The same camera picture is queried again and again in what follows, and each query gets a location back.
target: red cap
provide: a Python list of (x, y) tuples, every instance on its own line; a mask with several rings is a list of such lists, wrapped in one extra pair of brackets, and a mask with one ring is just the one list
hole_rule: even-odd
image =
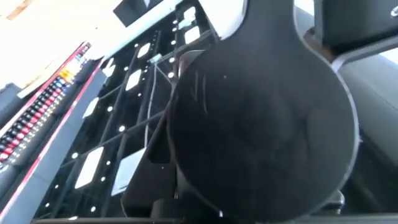
[(19, 141), (18, 140), (16, 140), (16, 139), (14, 139), (14, 140), (12, 140), (12, 142), (11, 142), (11, 144), (13, 145), (13, 146), (17, 146), (17, 145), (19, 145)]
[(27, 128), (22, 128), (21, 132), (22, 132), (23, 134), (27, 134), (27, 133), (29, 133), (29, 129), (27, 129)]
[(11, 148), (11, 147), (8, 147), (8, 148), (6, 148), (5, 150), (4, 150), (4, 152), (6, 153), (6, 154), (11, 154), (12, 152), (14, 152), (14, 150)]
[(34, 124), (34, 123), (37, 122), (37, 119), (36, 119), (36, 118), (32, 118), (32, 119), (30, 119), (30, 122), (31, 122), (32, 124)]
[(17, 139), (19, 139), (19, 140), (23, 139), (24, 137), (25, 137), (25, 135), (22, 133), (17, 134)]
[(8, 158), (8, 155), (5, 153), (0, 154), (0, 161), (3, 161)]

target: ceiling light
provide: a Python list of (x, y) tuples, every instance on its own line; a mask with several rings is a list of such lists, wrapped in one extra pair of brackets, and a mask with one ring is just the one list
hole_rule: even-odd
[(184, 34), (186, 44), (193, 42), (199, 37), (200, 37), (200, 31), (198, 26), (195, 26), (194, 28), (186, 31), (186, 33)]
[(94, 111), (94, 109), (95, 109), (95, 106), (96, 106), (97, 103), (98, 103), (98, 100), (99, 100), (99, 98), (96, 97), (94, 100), (92, 100), (92, 101), (90, 102), (90, 104), (87, 106), (86, 112), (85, 112), (84, 115), (83, 115), (83, 118), (85, 118), (85, 117), (87, 117), (87, 116), (89, 116), (89, 115), (91, 115), (91, 114), (93, 113), (93, 111)]
[(136, 86), (139, 82), (139, 77), (141, 75), (141, 69), (138, 69), (133, 74), (130, 75), (127, 81), (126, 91), (130, 90), (132, 87)]
[(196, 11), (195, 7), (192, 6), (191, 8), (187, 9), (184, 12), (184, 18), (188, 19), (188, 20), (191, 20), (191, 21), (194, 21), (196, 12), (197, 11)]
[(137, 58), (141, 58), (146, 53), (148, 53), (149, 47), (150, 47), (150, 43), (146, 43), (146, 45), (142, 46), (141, 49), (139, 49), (139, 51), (138, 51)]
[(113, 63), (113, 58), (111, 58), (108, 63), (106, 64), (105, 68), (109, 68)]
[(100, 162), (104, 147), (99, 147), (91, 151), (86, 158), (83, 167), (81, 168), (80, 174), (77, 178), (75, 189), (78, 189), (86, 184), (89, 184), (94, 177), (95, 171)]
[(112, 65), (109, 68), (102, 69), (102, 71), (103, 71), (103, 73), (105, 73), (106, 77), (110, 77), (113, 74), (115, 68), (116, 68), (116, 66)]

